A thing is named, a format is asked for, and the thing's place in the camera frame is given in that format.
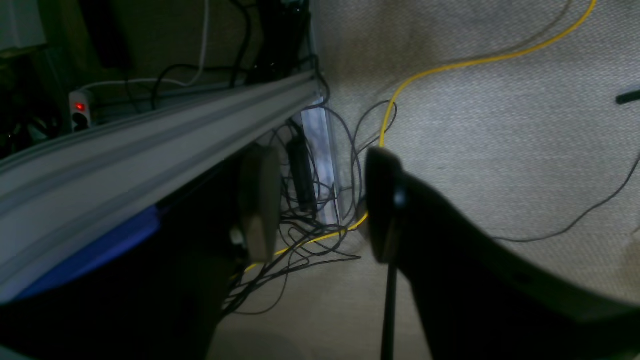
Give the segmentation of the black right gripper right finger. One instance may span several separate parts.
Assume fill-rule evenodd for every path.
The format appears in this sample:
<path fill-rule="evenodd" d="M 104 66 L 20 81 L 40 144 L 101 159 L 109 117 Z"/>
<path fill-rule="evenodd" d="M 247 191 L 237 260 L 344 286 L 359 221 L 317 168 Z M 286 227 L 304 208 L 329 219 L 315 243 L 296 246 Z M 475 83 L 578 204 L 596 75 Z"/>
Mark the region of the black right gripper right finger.
<path fill-rule="evenodd" d="M 434 360 L 621 360 L 639 306 L 598 294 L 494 242 L 384 148 L 365 166 L 375 259 L 410 284 Z"/>

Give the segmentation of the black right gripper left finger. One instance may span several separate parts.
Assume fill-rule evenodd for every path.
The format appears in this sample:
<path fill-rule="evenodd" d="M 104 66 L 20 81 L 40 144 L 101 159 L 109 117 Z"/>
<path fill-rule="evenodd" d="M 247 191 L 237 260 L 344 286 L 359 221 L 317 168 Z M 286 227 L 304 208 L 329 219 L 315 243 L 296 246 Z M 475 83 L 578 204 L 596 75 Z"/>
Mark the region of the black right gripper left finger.
<path fill-rule="evenodd" d="M 257 264 L 271 262 L 281 216 L 281 163 L 274 146 L 254 146 L 242 158 L 238 210 L 247 257 Z"/>

